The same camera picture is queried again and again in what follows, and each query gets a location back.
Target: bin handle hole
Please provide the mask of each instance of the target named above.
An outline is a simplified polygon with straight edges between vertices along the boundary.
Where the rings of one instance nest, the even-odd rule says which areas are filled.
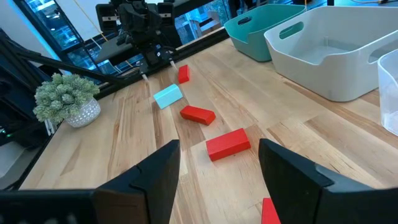
[[[279,33],[279,38],[281,38],[282,40],[286,39],[286,38],[290,37],[291,35],[294,35],[294,34],[300,32],[301,30],[303,30],[303,28],[304,28],[304,23],[298,22],[298,23],[282,30]]]
[[[251,21],[251,16],[248,16],[248,17],[245,17],[245,18],[241,19],[240,21],[238,21],[238,25],[243,25],[250,21]]]
[[[397,45],[398,45],[398,40],[395,40],[393,42],[386,42],[385,44],[380,45],[380,47],[373,50],[369,54],[368,63],[372,64],[374,62],[377,62],[377,60],[379,60],[379,58],[381,58],[385,54],[388,54],[391,51],[391,47],[396,49]]]

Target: wall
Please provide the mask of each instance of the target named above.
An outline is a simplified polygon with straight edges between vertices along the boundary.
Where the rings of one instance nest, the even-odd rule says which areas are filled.
[[[57,0],[57,3],[83,40],[88,40],[100,34],[98,32],[100,24],[95,6],[97,4],[107,4],[109,0]]]
[[[59,60],[57,54],[37,32],[13,0],[0,0],[0,27],[23,47]]]

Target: plastic bin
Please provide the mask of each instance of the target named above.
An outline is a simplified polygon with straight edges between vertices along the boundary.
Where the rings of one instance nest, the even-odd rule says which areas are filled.
[[[398,136],[398,50],[378,61],[381,124]]]
[[[271,60],[264,32],[293,18],[305,10],[304,6],[266,4],[225,23],[224,27],[235,48],[259,62]]]
[[[329,100],[349,101],[378,87],[377,59],[398,49],[398,22],[390,22],[396,15],[398,7],[325,6],[264,36],[278,73]],[[281,36],[292,28],[299,31]]]

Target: potted plant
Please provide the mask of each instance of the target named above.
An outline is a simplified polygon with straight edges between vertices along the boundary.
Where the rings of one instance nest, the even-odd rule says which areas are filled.
[[[54,74],[51,82],[36,89],[33,112],[39,121],[49,119],[53,124],[66,120],[74,128],[93,122],[101,112],[93,96],[100,89],[92,81],[78,75]]]

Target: white planter pot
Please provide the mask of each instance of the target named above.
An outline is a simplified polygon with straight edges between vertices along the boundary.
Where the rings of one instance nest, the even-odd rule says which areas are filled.
[[[69,117],[65,121],[74,128],[80,128],[93,122],[100,115],[100,112],[100,105],[92,98],[81,107],[78,115]]]

